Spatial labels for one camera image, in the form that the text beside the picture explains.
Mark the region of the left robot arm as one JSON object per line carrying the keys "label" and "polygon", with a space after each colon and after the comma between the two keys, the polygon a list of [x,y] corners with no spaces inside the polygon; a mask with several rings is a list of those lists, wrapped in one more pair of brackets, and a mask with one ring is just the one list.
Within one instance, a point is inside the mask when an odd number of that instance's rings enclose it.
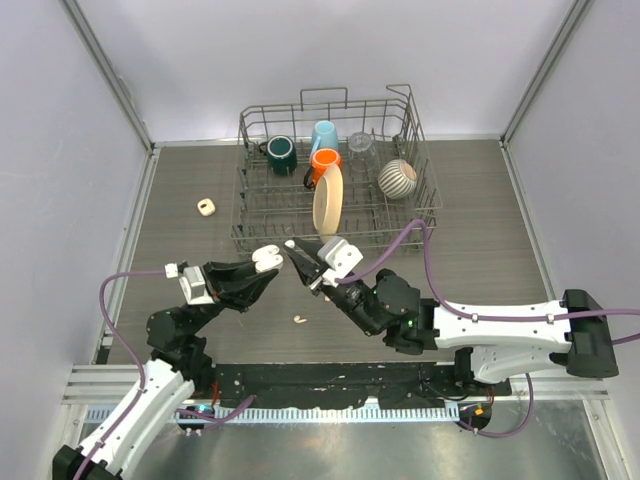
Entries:
{"label": "left robot arm", "polygon": [[160,430],[189,397],[205,397],[215,368],[198,336],[226,309],[243,313],[277,276],[284,259],[274,245],[247,262],[169,263],[160,275],[178,280],[185,302],[153,313],[147,341],[153,351],[137,362],[139,378],[107,419],[78,446],[62,446],[52,461],[55,479],[129,479]]}

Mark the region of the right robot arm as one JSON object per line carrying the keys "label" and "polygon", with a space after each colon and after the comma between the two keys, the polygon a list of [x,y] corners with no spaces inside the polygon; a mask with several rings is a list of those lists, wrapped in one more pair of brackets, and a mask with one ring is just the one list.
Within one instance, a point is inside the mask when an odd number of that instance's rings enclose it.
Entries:
{"label": "right robot arm", "polygon": [[389,269],[378,271],[374,286],[356,279],[363,256],[341,237],[325,244],[294,238],[284,249],[303,285],[325,295],[365,335],[379,335],[406,355],[452,350],[451,380],[462,394],[553,368],[593,379],[619,373],[607,316],[584,290],[532,305],[445,305]]}

